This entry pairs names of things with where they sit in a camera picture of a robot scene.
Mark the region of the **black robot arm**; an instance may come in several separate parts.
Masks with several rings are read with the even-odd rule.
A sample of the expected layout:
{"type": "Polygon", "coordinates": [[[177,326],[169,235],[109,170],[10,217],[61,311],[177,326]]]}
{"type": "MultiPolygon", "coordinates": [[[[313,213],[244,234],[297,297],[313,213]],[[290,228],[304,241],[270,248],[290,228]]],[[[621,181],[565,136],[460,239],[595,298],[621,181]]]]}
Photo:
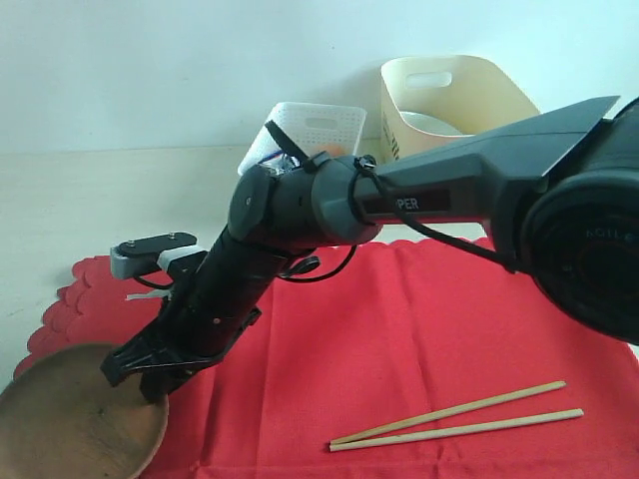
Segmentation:
{"type": "Polygon", "coordinates": [[[211,248],[188,234],[125,241],[112,274],[170,276],[158,315],[101,365],[157,402],[221,362],[276,279],[310,282],[324,246],[355,248],[386,224],[529,275],[563,312],[638,340],[638,106],[586,100],[378,165],[306,154],[274,122],[285,160],[240,177],[211,248]]]}

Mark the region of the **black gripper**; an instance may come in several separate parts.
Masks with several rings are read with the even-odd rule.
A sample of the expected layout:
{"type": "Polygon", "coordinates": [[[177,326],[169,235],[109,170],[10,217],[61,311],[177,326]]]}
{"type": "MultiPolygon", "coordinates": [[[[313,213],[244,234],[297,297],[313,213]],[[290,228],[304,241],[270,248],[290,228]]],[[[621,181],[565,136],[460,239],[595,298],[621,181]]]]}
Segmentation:
{"type": "Polygon", "coordinates": [[[107,353],[100,370],[113,387],[142,374],[140,392],[158,402],[200,371],[217,365],[252,322],[251,311],[293,259],[223,232],[210,250],[194,244],[166,249],[157,264],[177,271],[194,254],[200,263],[177,277],[172,299],[156,320],[107,353]]]}

